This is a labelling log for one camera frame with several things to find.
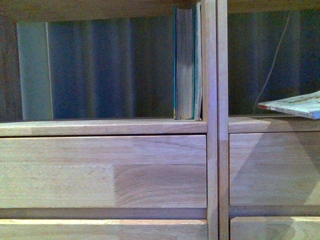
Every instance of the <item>wooden panel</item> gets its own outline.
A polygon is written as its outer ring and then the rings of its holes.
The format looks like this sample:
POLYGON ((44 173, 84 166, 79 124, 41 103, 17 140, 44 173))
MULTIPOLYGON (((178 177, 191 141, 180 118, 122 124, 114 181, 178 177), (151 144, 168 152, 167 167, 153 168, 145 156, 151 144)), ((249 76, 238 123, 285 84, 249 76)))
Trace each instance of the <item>wooden panel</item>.
POLYGON ((218 115, 216 0, 201 1, 203 120, 207 126, 208 238, 218 239, 218 115))
POLYGON ((202 134, 207 123, 174 119, 61 120, 0 123, 0 137, 202 134))
POLYGON ((11 240, 206 240, 205 220, 0 220, 11 240))
POLYGON ((320 131, 320 121, 298 116, 229 117, 229 133, 320 131))
POLYGON ((229 240, 229 104, 227 1, 217 0, 216 11, 219 239, 229 240))
POLYGON ((17 28, 13 21, 1 14, 0 36, 0 122, 21 121, 23 114, 17 28))
POLYGON ((320 132, 230 134, 230 204, 320 204, 320 132))
POLYGON ((51 22, 173 15, 185 0, 6 0, 0 15, 17 21, 51 22))
POLYGON ((205 208, 206 136, 0 138, 0 208, 205 208))
POLYGON ((228 0, 228 13, 319 9, 319 0, 228 0))
POLYGON ((231 240, 316 240, 320 217, 236 217, 231 240))

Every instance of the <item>wire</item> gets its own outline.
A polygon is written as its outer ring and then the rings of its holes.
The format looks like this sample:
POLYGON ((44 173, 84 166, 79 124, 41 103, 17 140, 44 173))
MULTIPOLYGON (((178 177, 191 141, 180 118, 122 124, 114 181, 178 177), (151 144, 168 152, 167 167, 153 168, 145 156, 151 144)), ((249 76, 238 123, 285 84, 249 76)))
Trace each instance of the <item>wire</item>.
POLYGON ((285 36, 285 34, 286 34, 286 31, 287 31, 287 28, 288 28, 288 25, 289 25, 289 22, 290 22, 290 16, 291 16, 291 12, 289 12, 288 17, 287 17, 287 19, 286 19, 286 23, 285 23, 285 26, 284 26, 282 35, 281 35, 281 37, 280 37, 278 46, 276 47, 275 54, 274 54, 274 57, 273 57, 273 61, 272 61, 272 65, 271 65, 271 68, 270 68, 270 70, 269 70, 269 73, 268 73, 268 75, 267 75, 267 77, 266 77, 266 79, 265 79, 265 82, 264 82, 264 84, 263 84, 263 87, 262 87, 261 91, 259 92, 257 98, 256 98, 255 101, 254 101, 253 113, 255 113, 255 111, 256 111, 256 107, 257 107, 258 101, 259 101, 262 93, 265 91, 265 88, 266 88, 266 86, 267 86, 267 84, 268 84, 268 82, 269 82, 269 79, 270 79, 270 76, 271 76, 271 74, 272 74, 272 71, 274 70, 275 63, 276 63, 277 56, 278 56, 278 52, 279 52, 281 43, 282 43, 282 41, 283 41, 283 39, 284 39, 284 36, 285 36))

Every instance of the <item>curtain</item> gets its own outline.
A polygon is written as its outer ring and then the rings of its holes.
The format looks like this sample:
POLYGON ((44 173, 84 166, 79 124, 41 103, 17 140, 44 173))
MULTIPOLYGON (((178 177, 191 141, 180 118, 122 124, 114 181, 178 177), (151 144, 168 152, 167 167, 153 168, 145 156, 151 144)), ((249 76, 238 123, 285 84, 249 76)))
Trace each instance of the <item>curtain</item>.
MULTIPOLYGON (((228 16, 229 114, 263 114, 254 107, 272 66, 288 11, 228 16)), ((292 11, 259 102, 320 90, 320 11, 292 11)))
POLYGON ((19 23, 24 119, 172 118, 173 30, 173 16, 19 23))

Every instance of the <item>shelf board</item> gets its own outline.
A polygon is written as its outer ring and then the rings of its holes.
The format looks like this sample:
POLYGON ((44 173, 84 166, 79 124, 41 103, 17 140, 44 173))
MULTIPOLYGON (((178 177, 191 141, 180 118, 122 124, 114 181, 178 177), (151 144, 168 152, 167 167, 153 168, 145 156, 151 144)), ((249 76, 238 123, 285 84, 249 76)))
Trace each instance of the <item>shelf board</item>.
POLYGON ((57 120, 0 123, 0 137, 204 134, 207 123, 174 119, 57 120))
POLYGON ((319 0, 228 0, 229 14, 319 8, 319 0))
POLYGON ((277 133, 320 131, 320 120, 298 116, 232 116, 229 133, 277 133))
POLYGON ((3 0, 0 16, 15 21, 56 22, 173 15, 185 0, 3 0))

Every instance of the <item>drawer front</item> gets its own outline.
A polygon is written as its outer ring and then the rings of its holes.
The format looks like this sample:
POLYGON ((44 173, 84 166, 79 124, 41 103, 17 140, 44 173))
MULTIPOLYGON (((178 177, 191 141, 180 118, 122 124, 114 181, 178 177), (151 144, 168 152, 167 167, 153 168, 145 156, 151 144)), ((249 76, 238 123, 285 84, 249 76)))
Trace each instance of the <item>drawer front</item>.
POLYGON ((236 217, 230 240, 317 240, 320 217, 236 217))
POLYGON ((205 220, 0 220, 1 239, 207 240, 205 220))
POLYGON ((230 134, 230 204, 320 205, 320 132, 230 134))
POLYGON ((0 208, 206 208, 206 136, 0 138, 0 208))

